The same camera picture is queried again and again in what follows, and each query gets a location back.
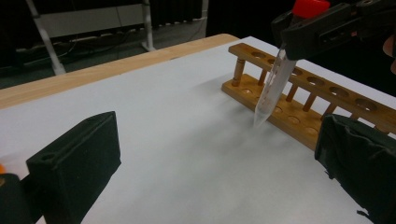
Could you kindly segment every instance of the white table surface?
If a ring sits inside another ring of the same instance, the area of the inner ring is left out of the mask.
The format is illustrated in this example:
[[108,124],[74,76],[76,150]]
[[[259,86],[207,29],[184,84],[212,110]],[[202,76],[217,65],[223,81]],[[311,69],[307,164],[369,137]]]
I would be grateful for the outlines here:
[[[248,37],[0,110],[0,162],[24,178],[38,150],[116,111],[122,164],[83,223],[371,223],[312,150],[270,123],[253,130],[253,112],[220,90],[236,62],[228,47],[239,42],[276,53]],[[298,65],[396,107],[385,93]],[[246,72],[260,74],[248,63]]]

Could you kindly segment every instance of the test tube rack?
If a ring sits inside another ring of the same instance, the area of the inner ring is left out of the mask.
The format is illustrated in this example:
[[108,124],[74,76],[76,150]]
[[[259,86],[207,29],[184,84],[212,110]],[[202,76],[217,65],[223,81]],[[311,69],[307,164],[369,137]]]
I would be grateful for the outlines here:
[[[266,74],[271,71],[275,57],[244,43],[230,46],[229,52],[237,56],[236,66],[233,79],[223,83],[221,89],[254,111],[262,93]],[[262,69],[259,80],[244,74],[246,62]],[[384,134],[396,133],[396,111],[386,105],[300,67],[293,70],[289,82],[289,93],[281,95],[268,121],[312,150],[315,150],[318,141],[323,116],[333,113],[337,107],[350,112],[353,119],[370,122],[373,128]],[[309,92],[304,104],[293,99],[299,88]],[[329,103],[323,114],[311,108],[318,97]]]

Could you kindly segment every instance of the red cap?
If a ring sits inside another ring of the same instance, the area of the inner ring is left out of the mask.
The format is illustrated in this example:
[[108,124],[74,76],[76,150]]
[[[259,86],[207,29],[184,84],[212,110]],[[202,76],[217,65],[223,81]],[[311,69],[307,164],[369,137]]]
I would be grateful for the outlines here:
[[5,174],[6,171],[6,167],[4,167],[2,164],[0,164],[0,175]]
[[330,7],[330,2],[325,0],[296,0],[293,10],[294,15],[304,19],[317,16]]

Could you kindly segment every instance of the rack hole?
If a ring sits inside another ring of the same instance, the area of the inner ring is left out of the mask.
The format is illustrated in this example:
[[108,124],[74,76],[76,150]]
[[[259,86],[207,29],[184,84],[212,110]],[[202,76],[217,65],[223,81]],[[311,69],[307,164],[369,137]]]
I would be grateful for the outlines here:
[[308,77],[306,80],[314,86],[324,86],[324,81],[320,78]]
[[251,93],[253,93],[253,91],[251,91],[250,89],[243,89],[242,92],[243,92],[244,94],[251,94]]
[[275,63],[275,59],[268,59],[267,62],[271,65],[274,65]]
[[258,59],[263,59],[263,58],[265,58],[265,54],[263,54],[263,53],[261,53],[261,52],[252,52],[251,55],[252,55],[253,57],[255,57],[255,58],[258,58]]
[[348,97],[349,96],[349,93],[347,93],[347,91],[344,91],[343,89],[338,88],[338,87],[330,87],[329,91],[333,95],[336,95],[336,96],[341,96],[341,97]]
[[293,72],[292,72],[291,74],[292,74],[292,75],[295,75],[295,76],[300,76],[300,75],[303,74],[303,71],[301,71],[301,70],[298,69],[298,68],[294,68],[294,69],[293,69]]
[[376,110],[376,105],[368,100],[365,99],[356,99],[355,101],[356,105],[360,106],[361,108],[367,110],[367,111],[375,111]]
[[316,130],[314,128],[311,128],[311,127],[305,128],[305,131],[307,133],[311,134],[311,135],[318,135],[319,134],[318,130]]
[[300,123],[300,120],[297,119],[297,118],[294,117],[294,116],[288,116],[288,120],[289,120],[292,124],[299,124],[299,123]]
[[276,106],[275,109],[274,109],[274,112],[276,112],[277,114],[280,114],[280,113],[283,112],[283,110],[279,106]]

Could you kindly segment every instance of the orange object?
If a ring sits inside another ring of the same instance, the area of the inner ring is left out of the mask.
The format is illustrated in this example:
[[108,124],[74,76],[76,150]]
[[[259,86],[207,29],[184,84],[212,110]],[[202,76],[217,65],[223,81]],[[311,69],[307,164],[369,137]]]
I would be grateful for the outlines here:
[[0,175],[6,173],[6,167],[4,165],[0,164]]

